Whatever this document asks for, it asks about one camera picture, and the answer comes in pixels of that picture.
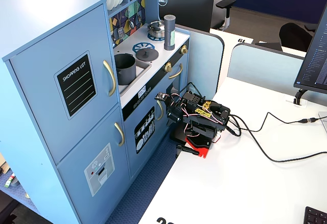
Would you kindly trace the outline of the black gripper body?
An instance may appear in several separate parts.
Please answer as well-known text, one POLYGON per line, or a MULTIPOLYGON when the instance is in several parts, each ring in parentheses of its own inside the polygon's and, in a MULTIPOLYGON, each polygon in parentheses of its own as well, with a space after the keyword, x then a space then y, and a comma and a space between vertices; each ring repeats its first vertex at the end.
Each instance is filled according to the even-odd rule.
POLYGON ((182 110, 184 112, 183 117, 188 117, 194 114, 195 110, 204 103, 203 97, 191 91, 186 91, 183 96, 171 94, 169 98, 171 101, 168 102, 167 113, 171 111, 175 116, 177 110, 182 110))

